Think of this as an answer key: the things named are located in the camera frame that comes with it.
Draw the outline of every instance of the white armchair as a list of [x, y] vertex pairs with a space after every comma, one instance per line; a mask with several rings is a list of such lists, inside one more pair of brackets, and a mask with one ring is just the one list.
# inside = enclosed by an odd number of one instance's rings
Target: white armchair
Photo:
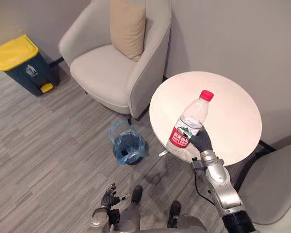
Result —
[[261, 233], [291, 233], [291, 145], [259, 158], [239, 195]]
[[92, 0], [64, 34], [59, 50], [72, 77], [95, 100], [139, 117], [162, 82], [171, 24], [170, 0], [146, 0], [144, 52], [134, 62], [111, 44], [109, 0]]

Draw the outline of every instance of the yellow pedal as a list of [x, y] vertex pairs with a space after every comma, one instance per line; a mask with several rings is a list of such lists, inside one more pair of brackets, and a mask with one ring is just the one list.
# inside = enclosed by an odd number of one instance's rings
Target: yellow pedal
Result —
[[44, 84], [44, 85], [40, 88], [40, 90], [41, 90], [43, 93], [46, 93], [46, 92], [50, 91], [50, 90], [53, 89], [53, 88], [54, 88], [53, 84], [51, 84], [51, 83], [47, 83], [47, 84]]

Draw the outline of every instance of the chair leg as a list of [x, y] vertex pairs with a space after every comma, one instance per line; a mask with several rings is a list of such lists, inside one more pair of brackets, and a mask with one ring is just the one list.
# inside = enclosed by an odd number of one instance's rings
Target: chair leg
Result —
[[126, 115], [128, 124], [131, 125], [131, 114]]

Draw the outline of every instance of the chair seat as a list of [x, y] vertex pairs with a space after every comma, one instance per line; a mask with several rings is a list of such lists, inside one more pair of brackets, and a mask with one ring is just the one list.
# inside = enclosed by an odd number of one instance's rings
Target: chair seat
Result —
[[125, 88], [135, 65], [113, 45], [105, 45], [76, 58], [70, 72], [94, 99], [116, 112], [129, 114]]
[[278, 222], [291, 207], [291, 145], [259, 158], [239, 195], [254, 223]]
[[284, 216], [270, 225], [254, 224], [261, 233], [291, 233], [291, 206]]

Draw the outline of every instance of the table top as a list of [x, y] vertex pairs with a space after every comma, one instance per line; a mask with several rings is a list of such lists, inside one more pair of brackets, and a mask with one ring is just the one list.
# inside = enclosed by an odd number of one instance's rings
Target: table top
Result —
[[[208, 72], [186, 72], [163, 82], [150, 104], [150, 121], [158, 140], [166, 147], [170, 133], [184, 109], [199, 98], [202, 90], [214, 94], [209, 103], [204, 126], [216, 155], [225, 166], [237, 163], [256, 148], [262, 132], [257, 105], [238, 84]], [[190, 144], [182, 160], [199, 158], [199, 151]]]

